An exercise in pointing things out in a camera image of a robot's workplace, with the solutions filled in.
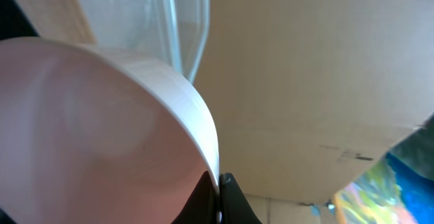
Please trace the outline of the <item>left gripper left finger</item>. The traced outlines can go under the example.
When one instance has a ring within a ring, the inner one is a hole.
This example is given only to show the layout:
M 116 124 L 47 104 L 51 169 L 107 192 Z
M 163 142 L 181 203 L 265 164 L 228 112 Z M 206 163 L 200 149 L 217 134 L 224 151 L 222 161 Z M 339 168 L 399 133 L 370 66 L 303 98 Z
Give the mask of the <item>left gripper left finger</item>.
M 216 192 L 205 171 L 172 224 L 217 224 Z

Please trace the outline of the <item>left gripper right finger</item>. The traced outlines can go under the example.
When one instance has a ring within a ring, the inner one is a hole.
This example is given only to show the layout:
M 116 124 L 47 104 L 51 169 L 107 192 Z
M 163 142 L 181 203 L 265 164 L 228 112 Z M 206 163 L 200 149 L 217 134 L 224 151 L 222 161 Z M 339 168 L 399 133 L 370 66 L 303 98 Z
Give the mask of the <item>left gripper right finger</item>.
M 220 211 L 222 224 L 261 224 L 231 173 L 220 175 Z

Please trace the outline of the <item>pink bowl with nuts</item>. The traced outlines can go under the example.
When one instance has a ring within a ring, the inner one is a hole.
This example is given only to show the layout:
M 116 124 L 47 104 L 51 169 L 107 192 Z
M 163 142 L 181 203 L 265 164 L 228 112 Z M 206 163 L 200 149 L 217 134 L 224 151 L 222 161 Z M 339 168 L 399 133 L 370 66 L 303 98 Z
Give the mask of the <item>pink bowl with nuts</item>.
M 1 42 L 1 209 L 16 223 L 171 223 L 219 192 L 214 120 L 164 62 Z

